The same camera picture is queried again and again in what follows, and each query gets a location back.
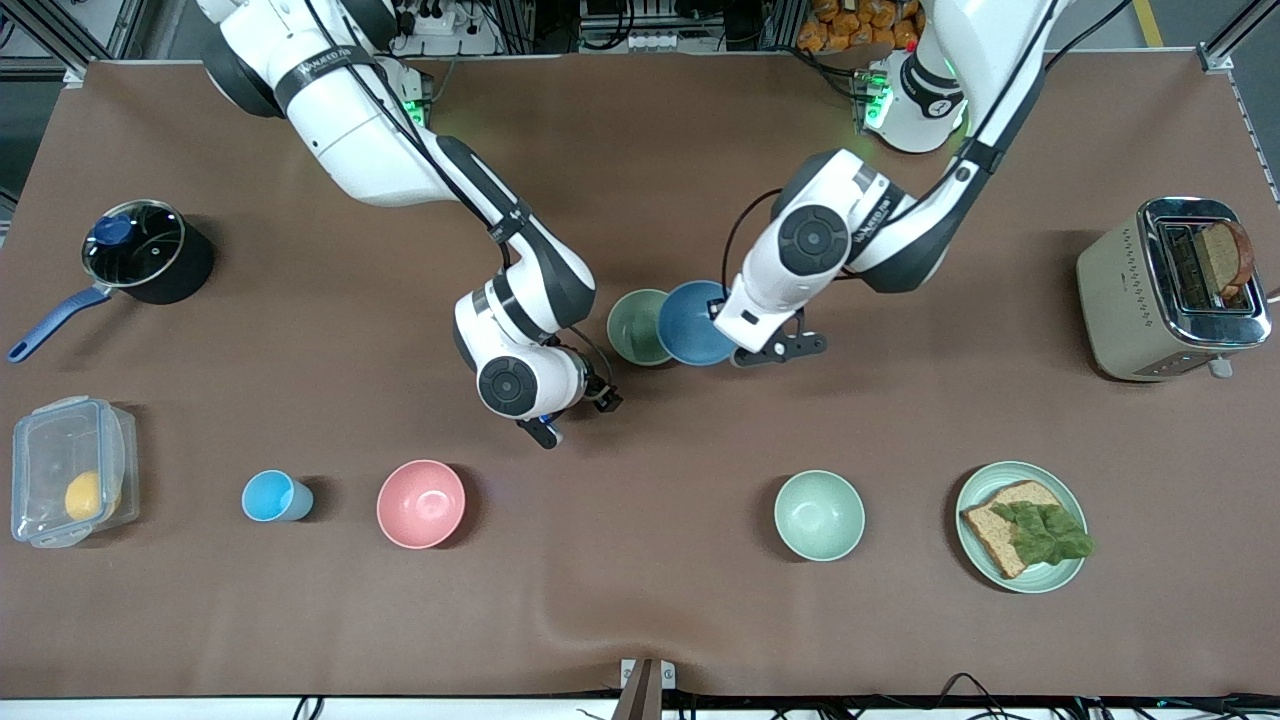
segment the bread slice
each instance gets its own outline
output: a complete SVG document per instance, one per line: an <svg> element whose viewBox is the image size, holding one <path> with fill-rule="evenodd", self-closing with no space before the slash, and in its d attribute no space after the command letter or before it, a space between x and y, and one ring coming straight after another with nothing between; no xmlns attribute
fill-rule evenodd
<svg viewBox="0 0 1280 720"><path fill-rule="evenodd" d="M991 500L964 511L964 520L973 534L978 536L987 555L1000 568L1000 574L1010 580L1027 570L1027 564L1014 550L1014 524L991 511L992 505L1010 503L1025 500L1033 505L1062 505L1050 489L1036 480L1014 483L991 496Z"/></svg>
<svg viewBox="0 0 1280 720"><path fill-rule="evenodd" d="M1253 277L1253 243L1239 223L1221 220L1196 234L1196 256L1210 290L1235 297Z"/></svg>

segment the lettuce leaf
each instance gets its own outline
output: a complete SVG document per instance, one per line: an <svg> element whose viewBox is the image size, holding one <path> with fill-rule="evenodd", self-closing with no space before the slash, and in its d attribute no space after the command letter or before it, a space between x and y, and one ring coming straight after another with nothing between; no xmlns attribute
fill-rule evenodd
<svg viewBox="0 0 1280 720"><path fill-rule="evenodd" d="M1014 524L1010 541L1028 565L1079 560L1093 555L1093 538L1060 505L1034 505L1025 500L998 502L991 511Z"/></svg>

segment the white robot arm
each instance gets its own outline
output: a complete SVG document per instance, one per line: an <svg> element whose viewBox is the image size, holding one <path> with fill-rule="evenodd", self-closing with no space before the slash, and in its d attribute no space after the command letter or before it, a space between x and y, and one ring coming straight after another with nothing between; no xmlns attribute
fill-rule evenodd
<svg viewBox="0 0 1280 720"><path fill-rule="evenodd" d="M945 85L952 77L950 59L969 104L968 138L919 201L847 150L806 160L773 204L772 222L748 252L726 302L712 309L716 327L741 348L736 364L820 352L826 342L817 333L788 336L781 328L842 268L878 292L908 292L933 275L1039 96L1048 32L1071 3L924 0L929 24L920 46L941 54L918 53L904 63L900 86L919 90L922 73L937 83L931 87ZM951 95L948 102L957 99ZM943 138L954 123L950 113L948 106L932 119ZM897 114L918 126L922 119L914 115L920 111Z"/></svg>
<svg viewBox="0 0 1280 720"><path fill-rule="evenodd" d="M454 306L453 340L494 413L543 447L584 397L612 411L621 397L556 333L591 311L595 281L461 141L413 124L372 53L396 19L384 0L202 0L221 33L204 60L219 90L248 113L284 117L348 195L379 206L457 200L503 250L503 268ZM509 263L509 250L520 260Z"/></svg>

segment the yellow lemon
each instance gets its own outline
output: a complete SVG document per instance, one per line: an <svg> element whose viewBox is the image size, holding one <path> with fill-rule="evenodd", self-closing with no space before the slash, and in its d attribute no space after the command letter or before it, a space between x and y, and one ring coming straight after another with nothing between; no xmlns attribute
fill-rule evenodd
<svg viewBox="0 0 1280 720"><path fill-rule="evenodd" d="M67 486L64 503L72 520L88 520L97 515L102 510L102 483L99 480L97 470L86 470L76 475L72 484ZM115 512L115 503L111 503L111 512Z"/></svg>

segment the toaster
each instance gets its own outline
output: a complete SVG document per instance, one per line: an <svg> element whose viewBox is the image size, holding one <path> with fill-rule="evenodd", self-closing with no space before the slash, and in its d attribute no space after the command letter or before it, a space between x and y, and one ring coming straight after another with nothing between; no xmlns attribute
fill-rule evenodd
<svg viewBox="0 0 1280 720"><path fill-rule="evenodd" d="M1219 220L1239 222L1217 200L1160 197L1080 254L1084 324L1108 375L1160 382L1207 365L1229 378L1228 359L1271 334L1256 270L1231 300L1206 282L1194 238Z"/></svg>

